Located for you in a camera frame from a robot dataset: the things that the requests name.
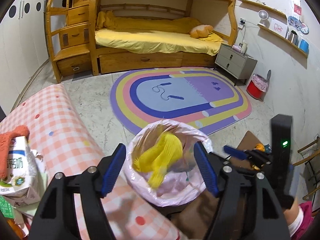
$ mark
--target plaid fabric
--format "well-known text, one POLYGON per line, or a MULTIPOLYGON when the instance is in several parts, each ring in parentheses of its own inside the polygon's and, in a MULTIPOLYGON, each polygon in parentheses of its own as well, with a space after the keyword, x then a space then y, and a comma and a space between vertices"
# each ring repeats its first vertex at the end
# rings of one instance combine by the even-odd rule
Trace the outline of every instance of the plaid fabric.
MULTIPOLYGON (((0 123, 0 133, 23 124, 30 130, 31 149, 44 156, 49 181, 59 171, 66 176, 80 174, 103 157, 62 84, 47 87, 18 106, 0 123)), ((102 204, 117 239, 176 240, 182 236, 121 177, 102 204)), ((75 205, 81 238, 89 239, 79 195, 75 205)))

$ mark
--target orange towel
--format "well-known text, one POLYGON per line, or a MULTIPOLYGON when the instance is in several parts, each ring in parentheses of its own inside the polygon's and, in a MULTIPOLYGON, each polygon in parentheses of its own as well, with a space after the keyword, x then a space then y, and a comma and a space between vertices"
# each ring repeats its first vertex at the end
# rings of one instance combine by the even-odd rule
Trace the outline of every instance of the orange towel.
POLYGON ((0 134, 0 179, 7 176, 7 158, 11 139, 19 136, 29 137, 29 129, 25 125, 17 126, 12 132, 0 134))

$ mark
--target pink clothing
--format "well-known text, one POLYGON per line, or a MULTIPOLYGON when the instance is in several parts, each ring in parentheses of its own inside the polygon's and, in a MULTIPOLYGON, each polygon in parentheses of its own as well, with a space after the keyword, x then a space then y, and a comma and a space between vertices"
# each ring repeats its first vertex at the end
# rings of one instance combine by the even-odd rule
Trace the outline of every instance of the pink clothing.
POLYGON ((312 213, 312 203, 311 201, 302 203, 299 205, 303 211, 303 221, 298 230, 293 234, 291 240, 299 240, 300 237, 304 234, 304 232, 308 229, 309 225, 313 221, 313 217, 311 217, 312 213))

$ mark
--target screw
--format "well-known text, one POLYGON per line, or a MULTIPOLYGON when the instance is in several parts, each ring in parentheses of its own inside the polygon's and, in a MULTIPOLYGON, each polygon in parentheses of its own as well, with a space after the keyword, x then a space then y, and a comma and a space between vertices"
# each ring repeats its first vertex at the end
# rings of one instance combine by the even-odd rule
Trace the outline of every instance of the screw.
POLYGON ((91 166, 88 168, 88 172, 89 173, 95 173, 97 171, 97 167, 96 166, 91 166))
POLYGON ((258 179, 264 179, 264 174, 261 173, 261 172, 258 172, 258 173, 257 173, 257 178, 258 178, 258 179))
POLYGON ((224 166, 222 169, 226 173, 230 173, 232 171, 232 168, 230 166, 224 166))
POLYGON ((61 179, 63 177, 63 173, 62 172, 58 172, 54 177, 56 179, 61 179))

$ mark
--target small fan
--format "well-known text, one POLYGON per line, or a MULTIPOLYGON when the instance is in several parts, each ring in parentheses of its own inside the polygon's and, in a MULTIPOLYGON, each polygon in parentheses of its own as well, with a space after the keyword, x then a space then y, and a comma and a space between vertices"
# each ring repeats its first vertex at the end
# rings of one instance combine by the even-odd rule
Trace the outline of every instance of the small fan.
POLYGON ((259 12, 258 12, 258 15, 259 15, 259 17, 260 17, 260 24, 261 25, 263 25, 263 26, 265 26, 266 28, 269 28, 269 26, 270 26, 270 23, 269 23, 269 21, 268 21, 268 18, 269 18, 269 14, 267 13, 267 11, 265 11, 265 10, 260 10, 259 12))

